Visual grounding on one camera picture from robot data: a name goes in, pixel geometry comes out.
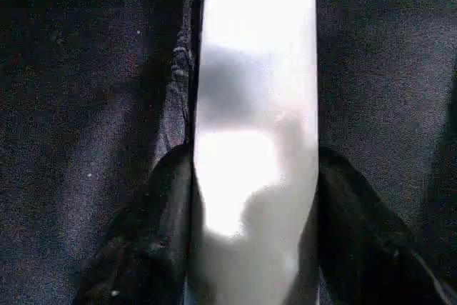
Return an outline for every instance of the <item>white strip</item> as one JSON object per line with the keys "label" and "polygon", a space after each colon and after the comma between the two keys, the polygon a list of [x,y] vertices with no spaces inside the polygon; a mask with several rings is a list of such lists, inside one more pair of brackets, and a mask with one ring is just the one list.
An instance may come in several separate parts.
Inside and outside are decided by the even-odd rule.
{"label": "white strip", "polygon": [[318,169],[315,11],[315,0],[205,0],[194,273],[207,303],[282,305],[296,278]]}

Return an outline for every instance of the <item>dark fabric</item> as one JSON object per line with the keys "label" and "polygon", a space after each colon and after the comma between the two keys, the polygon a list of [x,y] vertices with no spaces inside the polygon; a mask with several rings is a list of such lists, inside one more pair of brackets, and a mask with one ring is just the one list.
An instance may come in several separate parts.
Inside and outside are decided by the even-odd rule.
{"label": "dark fabric", "polygon": [[0,304],[70,304],[115,214],[186,139],[190,4],[1,4]]}
{"label": "dark fabric", "polygon": [[318,77],[321,144],[349,158],[455,285],[454,5],[318,0]]}

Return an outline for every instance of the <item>black fabric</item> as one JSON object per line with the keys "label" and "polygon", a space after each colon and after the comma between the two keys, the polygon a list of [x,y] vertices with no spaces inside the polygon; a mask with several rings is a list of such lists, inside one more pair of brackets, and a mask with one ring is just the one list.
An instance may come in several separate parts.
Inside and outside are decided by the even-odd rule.
{"label": "black fabric", "polygon": [[70,304],[186,139],[189,1],[1,0],[0,304]]}
{"label": "black fabric", "polygon": [[454,4],[318,0],[317,11],[321,144],[349,158],[455,285]]}

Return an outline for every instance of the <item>gray fabric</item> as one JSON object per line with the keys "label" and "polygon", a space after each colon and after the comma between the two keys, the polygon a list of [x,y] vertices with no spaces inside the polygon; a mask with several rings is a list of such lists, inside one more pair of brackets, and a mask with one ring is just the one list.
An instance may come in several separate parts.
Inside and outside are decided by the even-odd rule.
{"label": "gray fabric", "polygon": [[457,280],[454,1],[318,0],[321,144],[350,159],[451,281]]}
{"label": "gray fabric", "polygon": [[184,140],[183,1],[1,1],[0,304],[70,304],[110,221]]}

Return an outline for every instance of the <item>white surface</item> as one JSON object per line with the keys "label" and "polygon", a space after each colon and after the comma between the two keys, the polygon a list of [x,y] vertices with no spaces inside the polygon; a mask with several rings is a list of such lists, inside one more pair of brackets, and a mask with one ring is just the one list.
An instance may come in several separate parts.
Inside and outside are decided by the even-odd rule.
{"label": "white surface", "polygon": [[318,169],[315,10],[315,0],[205,0],[200,304],[281,305],[296,278]]}

